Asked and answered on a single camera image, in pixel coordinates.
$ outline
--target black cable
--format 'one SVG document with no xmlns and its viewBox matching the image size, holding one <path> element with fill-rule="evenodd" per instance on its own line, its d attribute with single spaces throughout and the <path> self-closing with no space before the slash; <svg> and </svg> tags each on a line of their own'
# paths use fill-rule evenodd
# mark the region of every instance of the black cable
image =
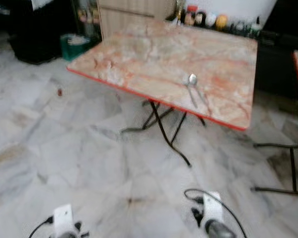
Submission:
<svg viewBox="0 0 298 238">
<path fill-rule="evenodd" d="M 192 197 L 189 197 L 188 195 L 187 195 L 187 192 L 190 192 L 190 191 L 196 191 L 196 192 L 201 192 L 201 193 L 205 193 L 206 195 L 208 195 L 208 196 L 210 196 L 211 198 L 213 198 L 216 202 L 218 202 L 220 205 L 222 205 L 233 217 L 234 217 L 234 219 L 236 220 L 236 222 L 237 222 L 237 224 L 238 224 L 238 226 L 239 226 L 239 228 L 240 228 L 240 230 L 242 231 L 242 233 L 243 233 L 243 235 L 244 235 L 244 237 L 245 238 L 247 238 L 247 235 L 246 235 L 246 233 L 245 233 L 245 231 L 244 231 L 244 228 L 243 228 L 243 226 L 241 225 L 241 223 L 239 222 L 239 220 L 238 220 L 238 218 L 235 216 L 235 214 L 222 202 L 222 201 L 220 201 L 220 200 L 218 200 L 216 197 L 214 197 L 213 195 L 211 195 L 210 193 L 208 193 L 208 192 L 206 192 L 206 191 L 204 191 L 204 190 L 200 190 L 200 189 L 197 189 L 197 188 L 190 188 L 190 189 L 187 189 L 187 190 L 185 190 L 184 191 L 184 196 L 187 198 L 187 199 L 189 199 L 189 200 L 191 200 L 191 201 L 194 201 L 194 202 L 196 202 L 196 200 L 195 200 L 195 198 L 192 198 Z"/>
<path fill-rule="evenodd" d="M 50 216 L 48 219 L 46 219 L 44 222 L 42 222 L 40 225 L 38 225 L 30 234 L 29 238 L 31 238 L 34 233 L 43 225 L 45 224 L 52 224 L 53 223 L 53 216 Z"/>
</svg>

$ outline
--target white wall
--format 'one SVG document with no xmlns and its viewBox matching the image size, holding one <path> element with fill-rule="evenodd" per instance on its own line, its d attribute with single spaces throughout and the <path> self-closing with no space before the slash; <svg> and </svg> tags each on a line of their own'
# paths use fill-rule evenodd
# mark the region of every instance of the white wall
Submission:
<svg viewBox="0 0 298 238">
<path fill-rule="evenodd" d="M 186 0 L 186 4 L 215 14 L 225 14 L 241 20 L 253 21 L 260 16 L 264 25 L 277 0 Z"/>
</svg>

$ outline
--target small red object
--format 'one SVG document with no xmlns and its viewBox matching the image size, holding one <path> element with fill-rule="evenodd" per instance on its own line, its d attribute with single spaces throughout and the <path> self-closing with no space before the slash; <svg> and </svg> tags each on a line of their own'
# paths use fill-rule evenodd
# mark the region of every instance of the small red object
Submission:
<svg viewBox="0 0 298 238">
<path fill-rule="evenodd" d="M 196 12 L 198 10 L 198 6 L 196 5 L 188 5 L 187 12 Z"/>
<path fill-rule="evenodd" d="M 61 96 L 62 96 L 62 94 L 63 94 L 63 93 L 62 93 L 62 89 L 61 89 L 61 88 L 59 88 L 59 89 L 58 89 L 58 96 L 59 96 L 59 97 L 61 97 Z"/>
</svg>

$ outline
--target wooden cabinet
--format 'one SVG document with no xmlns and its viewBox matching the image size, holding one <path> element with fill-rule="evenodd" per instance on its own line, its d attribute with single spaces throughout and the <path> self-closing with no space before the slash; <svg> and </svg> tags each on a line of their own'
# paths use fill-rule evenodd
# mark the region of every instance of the wooden cabinet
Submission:
<svg viewBox="0 0 298 238">
<path fill-rule="evenodd" d="M 103 39 L 140 18 L 164 20 L 174 4 L 175 0 L 98 0 Z"/>
</svg>

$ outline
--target metal spoon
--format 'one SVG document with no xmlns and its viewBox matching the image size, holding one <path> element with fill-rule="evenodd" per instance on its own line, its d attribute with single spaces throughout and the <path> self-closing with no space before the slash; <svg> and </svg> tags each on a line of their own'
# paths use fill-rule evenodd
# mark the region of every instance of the metal spoon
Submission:
<svg viewBox="0 0 298 238">
<path fill-rule="evenodd" d="M 202 93 L 199 91 L 197 84 L 198 84 L 198 78 L 195 74 L 191 74 L 188 78 L 189 84 L 192 85 L 195 90 L 197 91 L 197 93 L 199 94 L 199 97 L 201 98 L 203 103 L 205 102 L 204 96 L 202 95 Z"/>
<path fill-rule="evenodd" d="M 190 90 L 190 81 L 189 81 L 189 77 L 184 77 L 184 80 L 183 80 L 183 84 L 187 87 L 188 91 L 189 91 L 189 94 L 190 94 L 190 97 L 191 97 L 191 101 L 193 103 L 193 105 L 195 106 L 195 108 L 198 107 L 197 103 L 195 102 L 194 98 L 193 98 L 193 95 L 191 93 L 191 90 Z"/>
</svg>

